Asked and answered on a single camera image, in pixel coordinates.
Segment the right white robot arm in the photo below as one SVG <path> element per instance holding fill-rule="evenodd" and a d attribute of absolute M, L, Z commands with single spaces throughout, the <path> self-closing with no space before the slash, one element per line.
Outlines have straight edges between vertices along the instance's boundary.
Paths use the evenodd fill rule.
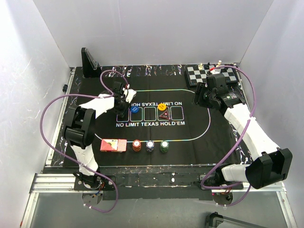
<path fill-rule="evenodd" d="M 225 189 L 238 182 L 247 182 L 253 188 L 283 181 L 287 178 L 292 153 L 281 149 L 263 131 L 239 92 L 229 90 L 222 73 L 207 76 L 205 83 L 197 84 L 193 103 L 205 108 L 216 109 L 238 132 L 240 141 L 249 149 L 252 163 L 249 165 L 229 164 L 226 155 L 201 181 L 205 189 Z"/>

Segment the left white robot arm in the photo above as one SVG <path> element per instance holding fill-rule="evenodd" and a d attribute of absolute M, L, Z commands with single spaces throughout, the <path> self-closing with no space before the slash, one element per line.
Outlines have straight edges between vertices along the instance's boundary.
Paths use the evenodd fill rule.
<path fill-rule="evenodd" d="M 92 148 L 96 118 L 109 110 L 120 117 L 125 116 L 136 94 L 129 84 L 114 82 L 112 89 L 93 96 L 93 99 L 86 103 L 68 108 L 63 137 L 79 162 L 76 177 L 86 188 L 96 190 L 102 185 L 102 178 L 96 174 L 99 166 Z"/>

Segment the yellow big blind button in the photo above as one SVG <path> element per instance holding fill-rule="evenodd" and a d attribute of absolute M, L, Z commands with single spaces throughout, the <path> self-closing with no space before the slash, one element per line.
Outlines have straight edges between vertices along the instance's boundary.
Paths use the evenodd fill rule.
<path fill-rule="evenodd" d="M 158 105 L 158 109 L 159 109 L 160 111 L 164 111 L 164 110 L 166 110 L 166 108 L 167 108 L 167 106 L 166 106 L 166 104 L 164 104 L 164 103 L 160 103 L 160 104 Z"/>

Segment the blue small blind button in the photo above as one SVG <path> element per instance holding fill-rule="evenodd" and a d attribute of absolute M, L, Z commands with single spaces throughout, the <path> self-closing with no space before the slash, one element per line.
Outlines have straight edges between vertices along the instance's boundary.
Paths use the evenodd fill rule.
<path fill-rule="evenodd" d="M 130 111 L 131 111 L 131 113 L 138 113 L 138 112 L 139 112 L 139 107 L 137 107 L 137 106 L 132 106 L 132 107 L 130 108 Z"/>

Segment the blue poker chip stack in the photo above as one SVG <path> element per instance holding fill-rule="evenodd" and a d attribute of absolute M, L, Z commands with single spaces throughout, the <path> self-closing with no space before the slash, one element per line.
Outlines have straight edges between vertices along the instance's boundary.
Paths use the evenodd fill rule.
<path fill-rule="evenodd" d="M 147 152 L 152 152 L 154 150 L 154 141 L 149 140 L 146 142 L 146 150 Z"/>

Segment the red poker chip stack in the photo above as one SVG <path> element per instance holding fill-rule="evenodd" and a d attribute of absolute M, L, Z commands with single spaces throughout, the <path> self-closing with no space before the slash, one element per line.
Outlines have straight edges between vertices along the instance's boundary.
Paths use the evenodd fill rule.
<path fill-rule="evenodd" d="M 133 143 L 132 143 L 132 147 L 133 147 L 133 150 L 135 152 L 139 152 L 141 150 L 141 142 L 140 140 L 134 140 Z"/>

